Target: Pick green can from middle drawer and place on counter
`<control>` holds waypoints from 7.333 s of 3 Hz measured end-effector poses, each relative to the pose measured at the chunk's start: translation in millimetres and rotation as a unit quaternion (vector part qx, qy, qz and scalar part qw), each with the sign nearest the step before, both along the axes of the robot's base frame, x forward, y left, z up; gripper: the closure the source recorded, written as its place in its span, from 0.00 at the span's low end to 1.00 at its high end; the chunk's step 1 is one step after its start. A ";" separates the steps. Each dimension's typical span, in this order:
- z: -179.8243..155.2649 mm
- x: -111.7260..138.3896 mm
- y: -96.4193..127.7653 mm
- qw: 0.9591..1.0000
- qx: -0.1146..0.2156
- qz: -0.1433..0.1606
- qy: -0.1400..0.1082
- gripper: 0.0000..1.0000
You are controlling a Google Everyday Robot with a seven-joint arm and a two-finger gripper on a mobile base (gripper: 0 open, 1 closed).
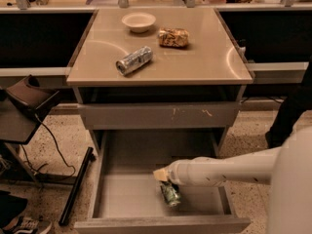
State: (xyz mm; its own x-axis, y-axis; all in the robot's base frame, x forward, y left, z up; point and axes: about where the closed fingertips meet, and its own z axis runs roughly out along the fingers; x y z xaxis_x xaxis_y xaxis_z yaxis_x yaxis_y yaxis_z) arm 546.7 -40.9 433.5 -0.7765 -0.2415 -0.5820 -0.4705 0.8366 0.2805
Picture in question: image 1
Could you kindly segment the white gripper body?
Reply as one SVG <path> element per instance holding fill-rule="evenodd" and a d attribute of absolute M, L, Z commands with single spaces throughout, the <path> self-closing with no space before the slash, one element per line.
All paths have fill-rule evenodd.
<path fill-rule="evenodd" d="M 188 177 L 188 160 L 177 160 L 167 167 L 169 181 L 177 185 L 186 185 Z"/>

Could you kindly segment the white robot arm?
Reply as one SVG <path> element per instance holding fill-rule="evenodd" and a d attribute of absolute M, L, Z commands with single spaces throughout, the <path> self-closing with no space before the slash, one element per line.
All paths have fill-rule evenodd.
<path fill-rule="evenodd" d="M 280 147 L 225 159 L 176 160 L 153 174 L 167 185 L 269 184 L 266 234 L 312 234 L 311 127 L 292 134 Z"/>

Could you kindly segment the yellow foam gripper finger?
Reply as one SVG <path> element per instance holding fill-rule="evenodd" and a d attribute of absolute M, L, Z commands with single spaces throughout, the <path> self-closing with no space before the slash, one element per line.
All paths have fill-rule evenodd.
<path fill-rule="evenodd" d="M 159 181 L 168 181 L 169 173 L 166 168 L 158 169 L 153 172 L 154 178 Z"/>

